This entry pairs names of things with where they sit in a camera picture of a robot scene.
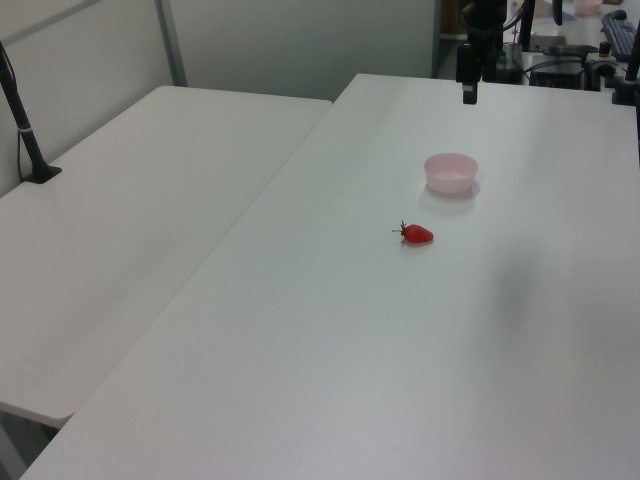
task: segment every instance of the black cable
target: black cable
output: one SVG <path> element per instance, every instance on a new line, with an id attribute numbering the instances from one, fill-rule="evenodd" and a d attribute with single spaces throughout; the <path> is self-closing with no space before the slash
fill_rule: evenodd
<path id="1" fill-rule="evenodd" d="M 580 60 L 550 60 L 548 62 L 542 62 L 536 65 L 533 65 L 532 67 L 529 67 L 526 70 L 523 70 L 522 73 L 531 72 L 533 70 L 537 70 L 538 68 L 550 67 L 553 65 L 562 65 L 563 63 L 579 63 L 582 65 L 582 62 Z"/>
<path id="2" fill-rule="evenodd" d="M 18 176 L 20 177 L 20 181 L 24 182 L 24 177 L 22 176 L 22 166 L 20 165 L 20 132 L 18 132 Z"/>
<path id="3" fill-rule="evenodd" d="M 7 66 L 9 67 L 9 72 L 11 73 L 11 80 L 15 84 L 16 83 L 16 72 L 13 70 L 13 65 L 11 65 L 11 60 L 9 60 L 9 55 L 7 55 L 7 52 L 4 49 L 4 45 L 2 45 L 2 43 L 0 43 L 0 53 L 2 54 L 2 56 L 5 59 L 5 61 L 7 62 Z"/>

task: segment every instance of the table surface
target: table surface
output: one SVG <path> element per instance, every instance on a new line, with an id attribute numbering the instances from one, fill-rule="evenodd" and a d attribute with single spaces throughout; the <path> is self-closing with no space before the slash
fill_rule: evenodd
<path id="1" fill-rule="evenodd" d="M 635 112 L 481 87 L 356 77 L 24 479 L 637 478 Z"/>
<path id="2" fill-rule="evenodd" d="M 563 35 L 567 39 L 567 45 L 593 45 L 598 47 L 600 42 L 606 41 L 602 29 L 602 16 L 615 10 L 625 10 L 627 20 L 637 26 L 640 20 L 640 5 L 637 0 L 626 0 L 621 5 L 602 5 L 600 14 L 588 17 L 574 14 L 573 3 L 564 3 L 563 24 L 556 25 L 551 17 L 551 8 L 544 13 L 548 16 L 535 18 L 531 29 L 532 35 Z M 505 32 L 506 42 L 513 41 L 513 29 Z"/>
<path id="3" fill-rule="evenodd" d="M 0 201 L 0 409 L 62 425 L 329 109 L 162 87 Z"/>

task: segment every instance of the pink bowl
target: pink bowl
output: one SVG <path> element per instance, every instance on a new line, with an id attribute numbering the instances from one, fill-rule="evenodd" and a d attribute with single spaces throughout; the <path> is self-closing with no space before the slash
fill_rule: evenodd
<path id="1" fill-rule="evenodd" d="M 424 162 L 427 185 L 432 190 L 453 195 L 469 190 L 478 173 L 477 162 L 461 153 L 440 153 Z"/>

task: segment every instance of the computer equipment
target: computer equipment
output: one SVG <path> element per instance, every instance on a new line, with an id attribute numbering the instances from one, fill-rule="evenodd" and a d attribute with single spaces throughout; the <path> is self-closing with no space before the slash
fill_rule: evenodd
<path id="1" fill-rule="evenodd" d="M 628 62 L 636 36 L 636 27 L 626 20 L 626 16 L 625 19 L 616 20 L 616 18 L 622 18 L 618 12 L 624 12 L 624 10 L 616 10 L 604 15 L 602 25 L 604 34 L 611 44 L 611 54 L 620 62 Z"/>

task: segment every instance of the black pole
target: black pole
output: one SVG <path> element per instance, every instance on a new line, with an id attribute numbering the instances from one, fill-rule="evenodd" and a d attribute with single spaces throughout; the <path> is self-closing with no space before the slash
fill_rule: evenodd
<path id="1" fill-rule="evenodd" d="M 7 97 L 7 102 L 9 103 L 9 107 L 13 113 L 13 118 L 18 126 L 18 132 L 22 137 L 24 146 L 29 153 L 29 158 L 31 158 L 31 164 L 33 165 L 32 173 L 25 177 L 25 181 L 39 184 L 45 183 L 59 174 L 62 169 L 48 165 L 47 162 L 44 161 L 44 158 L 42 158 L 42 153 L 40 152 L 40 147 L 36 141 L 36 136 L 33 133 L 33 129 L 29 123 L 29 118 L 27 117 L 27 112 L 25 112 L 24 107 L 22 106 L 22 100 L 20 100 L 20 95 L 18 94 L 18 85 L 16 83 L 13 70 L 10 67 L 9 57 L 7 56 L 7 52 L 1 42 L 0 83 L 2 83 L 2 90 L 4 90 L 4 95 Z"/>

